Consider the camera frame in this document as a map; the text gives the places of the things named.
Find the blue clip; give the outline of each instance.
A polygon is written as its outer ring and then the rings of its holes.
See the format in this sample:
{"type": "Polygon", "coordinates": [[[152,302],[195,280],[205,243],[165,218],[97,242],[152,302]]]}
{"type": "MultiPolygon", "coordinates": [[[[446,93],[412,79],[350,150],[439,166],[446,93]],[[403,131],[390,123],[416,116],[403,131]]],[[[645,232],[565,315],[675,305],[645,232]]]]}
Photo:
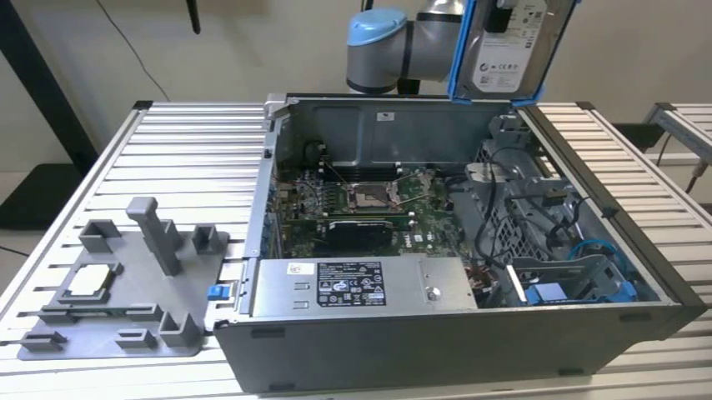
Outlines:
{"type": "Polygon", "coordinates": [[[208,287],[208,301],[229,300],[229,286],[212,285],[208,287]]]}

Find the motherboard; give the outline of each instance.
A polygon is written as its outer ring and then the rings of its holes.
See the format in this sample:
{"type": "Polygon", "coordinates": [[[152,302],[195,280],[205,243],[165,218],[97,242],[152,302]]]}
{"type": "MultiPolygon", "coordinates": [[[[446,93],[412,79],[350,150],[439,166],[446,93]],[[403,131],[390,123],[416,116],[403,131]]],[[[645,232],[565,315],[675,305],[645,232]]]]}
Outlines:
{"type": "Polygon", "coordinates": [[[277,184],[283,256],[466,258],[444,179],[427,167],[364,172],[321,165],[301,171],[277,184]]]}

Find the black pole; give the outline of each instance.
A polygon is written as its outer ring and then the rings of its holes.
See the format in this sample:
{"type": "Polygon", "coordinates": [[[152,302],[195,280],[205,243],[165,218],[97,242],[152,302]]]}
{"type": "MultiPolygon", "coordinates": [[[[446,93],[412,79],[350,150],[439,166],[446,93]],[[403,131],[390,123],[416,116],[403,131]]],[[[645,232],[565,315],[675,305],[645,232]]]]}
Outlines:
{"type": "Polygon", "coordinates": [[[9,0],[0,0],[0,50],[76,170],[86,175],[96,149],[9,0]]]}

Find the workbench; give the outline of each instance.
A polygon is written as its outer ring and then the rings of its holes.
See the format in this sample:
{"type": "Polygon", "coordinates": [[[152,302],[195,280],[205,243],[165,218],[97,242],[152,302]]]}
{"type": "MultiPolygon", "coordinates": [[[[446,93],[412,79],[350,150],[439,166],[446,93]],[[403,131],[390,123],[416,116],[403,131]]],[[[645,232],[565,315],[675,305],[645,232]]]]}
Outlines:
{"type": "MultiPolygon", "coordinates": [[[[712,305],[712,218],[595,110],[573,103],[539,107],[662,255],[712,305]]],[[[121,230],[137,230],[122,210],[134,195],[156,198],[157,215],[173,219],[177,230],[213,223],[229,233],[219,280],[228,283],[240,278],[263,115],[257,103],[154,102],[130,111],[0,297],[2,398],[256,398],[241,392],[213,337],[205,338],[195,357],[37,362],[16,360],[14,341],[34,326],[33,312],[50,299],[66,274],[62,266],[74,262],[81,251],[76,236],[85,222],[112,218],[121,230]]],[[[220,311],[219,304],[212,304],[212,317],[220,311]]],[[[712,311],[669,340],[634,345],[593,377],[296,398],[712,398],[712,311]]]]}

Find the power cord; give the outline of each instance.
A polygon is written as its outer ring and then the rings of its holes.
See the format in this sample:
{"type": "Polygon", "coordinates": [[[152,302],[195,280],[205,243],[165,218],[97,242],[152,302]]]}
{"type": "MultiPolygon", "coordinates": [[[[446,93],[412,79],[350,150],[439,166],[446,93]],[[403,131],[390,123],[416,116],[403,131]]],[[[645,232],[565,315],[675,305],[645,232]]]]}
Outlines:
{"type": "Polygon", "coordinates": [[[105,7],[104,7],[102,4],[101,4],[101,0],[96,0],[96,5],[101,8],[102,15],[105,15],[106,19],[109,20],[110,25],[113,25],[113,28],[114,28],[116,31],[118,32],[118,35],[121,35],[121,38],[122,38],[122,40],[125,41],[125,44],[128,45],[130,51],[133,52],[133,55],[136,56],[137,63],[138,63],[138,65],[141,66],[141,70],[142,70],[142,72],[145,73],[145,76],[148,77],[148,79],[149,79],[149,80],[153,82],[153,84],[156,85],[156,88],[157,88],[157,90],[160,90],[160,93],[163,93],[163,96],[165,97],[165,101],[169,102],[168,94],[165,94],[165,91],[163,90],[163,87],[157,84],[157,81],[154,80],[153,76],[149,74],[148,69],[145,69],[145,65],[142,65],[142,59],[141,59],[141,56],[137,55],[137,51],[136,51],[136,49],[133,48],[133,45],[130,44],[129,39],[128,39],[128,38],[125,37],[125,35],[122,34],[121,28],[120,28],[120,27],[116,25],[116,23],[113,22],[113,18],[110,18],[109,12],[106,11],[105,7]]]}
{"type": "Polygon", "coordinates": [[[671,135],[667,133],[665,142],[662,142],[662,146],[659,147],[659,153],[657,154],[655,167],[659,167],[659,161],[662,161],[662,154],[665,153],[665,148],[667,148],[669,139],[671,139],[671,135]]]}
{"type": "Polygon", "coordinates": [[[5,246],[0,246],[0,250],[4,250],[5,252],[8,253],[14,253],[20,256],[25,256],[25,257],[29,257],[29,254],[25,253],[25,252],[20,252],[18,250],[16,250],[14,248],[9,248],[9,247],[5,247],[5,246]]]}

